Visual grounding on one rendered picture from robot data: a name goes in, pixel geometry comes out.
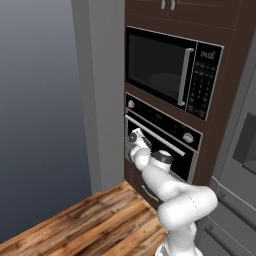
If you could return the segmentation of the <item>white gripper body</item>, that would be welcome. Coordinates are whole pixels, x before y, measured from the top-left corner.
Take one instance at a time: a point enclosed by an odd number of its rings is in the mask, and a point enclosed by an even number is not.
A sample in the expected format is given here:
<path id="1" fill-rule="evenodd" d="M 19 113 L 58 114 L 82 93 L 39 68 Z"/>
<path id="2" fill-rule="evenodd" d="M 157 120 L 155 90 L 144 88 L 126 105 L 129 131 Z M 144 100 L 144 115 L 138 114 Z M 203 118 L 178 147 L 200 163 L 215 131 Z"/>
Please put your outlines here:
<path id="1" fill-rule="evenodd" d="M 143 134 L 143 132 L 142 132 L 141 129 L 138 129 L 137 135 L 138 135 L 138 145 L 139 145 L 141 148 L 149 148 L 149 149 L 152 149 L 152 144 L 151 144 L 151 142 L 145 137 L 145 135 Z"/>

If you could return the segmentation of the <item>black built-in oven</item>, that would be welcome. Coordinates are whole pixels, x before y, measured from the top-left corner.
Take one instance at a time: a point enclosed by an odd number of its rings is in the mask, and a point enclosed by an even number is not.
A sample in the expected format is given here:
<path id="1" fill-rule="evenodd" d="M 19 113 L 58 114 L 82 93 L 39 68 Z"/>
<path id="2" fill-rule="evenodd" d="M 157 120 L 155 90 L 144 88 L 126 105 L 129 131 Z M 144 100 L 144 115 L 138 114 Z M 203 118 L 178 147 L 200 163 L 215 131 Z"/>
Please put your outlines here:
<path id="1" fill-rule="evenodd" d="M 129 93 L 125 94 L 124 117 L 127 151 L 132 148 L 128 136 L 134 129 L 140 128 L 151 142 L 152 151 L 166 150 L 172 155 L 170 173 L 177 179 L 192 183 L 202 133 Z"/>

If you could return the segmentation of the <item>black glass oven door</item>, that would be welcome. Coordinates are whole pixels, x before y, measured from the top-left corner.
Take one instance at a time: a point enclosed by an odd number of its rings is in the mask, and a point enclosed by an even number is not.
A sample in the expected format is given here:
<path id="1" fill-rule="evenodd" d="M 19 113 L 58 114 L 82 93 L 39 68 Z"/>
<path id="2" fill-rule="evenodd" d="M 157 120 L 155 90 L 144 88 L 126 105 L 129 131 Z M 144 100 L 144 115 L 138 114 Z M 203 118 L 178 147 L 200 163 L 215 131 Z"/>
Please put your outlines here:
<path id="1" fill-rule="evenodd" d="M 152 115 L 152 120 L 142 118 L 141 116 L 131 112 L 128 112 L 127 115 L 134 118 L 136 121 L 186 153 L 182 157 L 152 137 L 150 134 L 143 131 L 140 127 L 126 119 L 128 125 L 128 134 L 131 134 L 134 129 L 140 128 L 145 137 L 151 142 L 153 152 L 165 150 L 171 154 L 173 159 L 170 167 L 171 173 L 175 174 L 177 178 L 184 180 L 187 183 L 192 183 L 199 154 L 201 135 L 198 132 L 193 131 L 181 123 L 176 122 L 172 118 L 166 117 L 162 114 Z M 183 135 L 185 133 L 190 133 L 194 137 L 194 141 L 192 143 L 188 143 L 183 139 Z"/>

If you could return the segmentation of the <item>black microwave door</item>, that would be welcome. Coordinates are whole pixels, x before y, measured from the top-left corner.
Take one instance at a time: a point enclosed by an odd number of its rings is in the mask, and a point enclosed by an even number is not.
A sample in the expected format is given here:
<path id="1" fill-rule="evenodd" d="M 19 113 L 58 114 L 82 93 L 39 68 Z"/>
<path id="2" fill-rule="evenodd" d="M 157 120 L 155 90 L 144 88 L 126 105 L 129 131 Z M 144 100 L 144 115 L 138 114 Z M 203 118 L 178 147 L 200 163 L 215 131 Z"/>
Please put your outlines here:
<path id="1" fill-rule="evenodd" d="M 185 108 L 197 42 L 151 30 L 126 27 L 125 78 L 138 88 Z M 190 54 L 183 95 L 185 105 L 178 106 L 178 94 L 186 48 Z"/>

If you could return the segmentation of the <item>black microwave oven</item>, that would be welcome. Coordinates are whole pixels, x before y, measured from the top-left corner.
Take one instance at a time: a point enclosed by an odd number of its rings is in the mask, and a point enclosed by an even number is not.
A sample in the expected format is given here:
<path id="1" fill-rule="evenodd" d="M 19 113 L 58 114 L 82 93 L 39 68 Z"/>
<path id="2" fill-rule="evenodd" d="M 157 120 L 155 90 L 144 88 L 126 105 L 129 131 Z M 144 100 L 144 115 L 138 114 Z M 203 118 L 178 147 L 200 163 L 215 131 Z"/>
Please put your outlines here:
<path id="1" fill-rule="evenodd" d="M 197 42 L 197 47 L 186 105 L 182 110 L 205 120 L 208 116 L 224 47 L 209 42 L 194 41 Z"/>

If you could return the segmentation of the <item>dark brown drawer front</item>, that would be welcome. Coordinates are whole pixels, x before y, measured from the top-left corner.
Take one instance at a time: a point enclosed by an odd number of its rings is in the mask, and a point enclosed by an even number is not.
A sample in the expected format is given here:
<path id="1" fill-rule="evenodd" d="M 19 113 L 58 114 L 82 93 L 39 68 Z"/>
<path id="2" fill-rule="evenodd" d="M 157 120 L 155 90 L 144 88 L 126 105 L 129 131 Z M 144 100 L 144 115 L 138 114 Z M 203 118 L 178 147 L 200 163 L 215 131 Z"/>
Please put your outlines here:
<path id="1" fill-rule="evenodd" d="M 145 184 L 141 172 L 127 159 L 124 160 L 124 178 L 155 210 L 163 203 Z M 149 193 L 156 196 L 159 202 L 150 198 L 141 188 L 141 185 L 144 185 Z"/>

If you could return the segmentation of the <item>grey fridge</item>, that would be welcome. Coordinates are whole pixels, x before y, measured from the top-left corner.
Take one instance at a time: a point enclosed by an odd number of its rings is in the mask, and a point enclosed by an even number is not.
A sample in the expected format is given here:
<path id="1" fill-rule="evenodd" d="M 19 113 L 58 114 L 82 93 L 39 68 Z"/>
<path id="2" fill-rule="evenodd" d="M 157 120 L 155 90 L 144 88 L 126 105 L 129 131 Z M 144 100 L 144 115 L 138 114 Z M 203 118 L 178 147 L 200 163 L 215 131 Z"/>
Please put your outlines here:
<path id="1" fill-rule="evenodd" d="M 256 256 L 256 32 L 210 187 L 218 207 L 198 224 L 204 256 Z"/>

